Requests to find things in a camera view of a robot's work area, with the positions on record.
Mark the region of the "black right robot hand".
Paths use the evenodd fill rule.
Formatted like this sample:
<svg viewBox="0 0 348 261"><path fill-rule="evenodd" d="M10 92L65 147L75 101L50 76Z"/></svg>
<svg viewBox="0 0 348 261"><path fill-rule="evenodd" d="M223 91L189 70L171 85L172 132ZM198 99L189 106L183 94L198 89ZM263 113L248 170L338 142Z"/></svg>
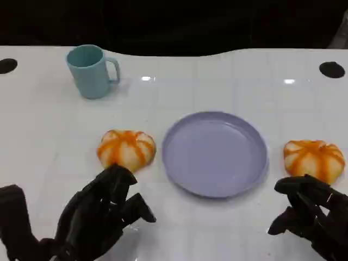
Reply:
<svg viewBox="0 0 348 261"><path fill-rule="evenodd" d="M269 235L286 231L305 238L325 260L347 260L347 195L308 174L278 180L274 190L290 206L276 217Z"/></svg>

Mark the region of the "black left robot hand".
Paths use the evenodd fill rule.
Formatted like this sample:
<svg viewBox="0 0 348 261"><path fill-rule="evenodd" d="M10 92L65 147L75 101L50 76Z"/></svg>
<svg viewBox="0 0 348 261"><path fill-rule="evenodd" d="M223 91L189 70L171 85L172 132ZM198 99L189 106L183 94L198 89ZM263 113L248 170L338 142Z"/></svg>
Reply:
<svg viewBox="0 0 348 261"><path fill-rule="evenodd" d="M65 206L54 238L52 260L97 260L122 237L123 229L156 218L143 197L128 197L137 183L125 167L114 164L77 192Z"/></svg>

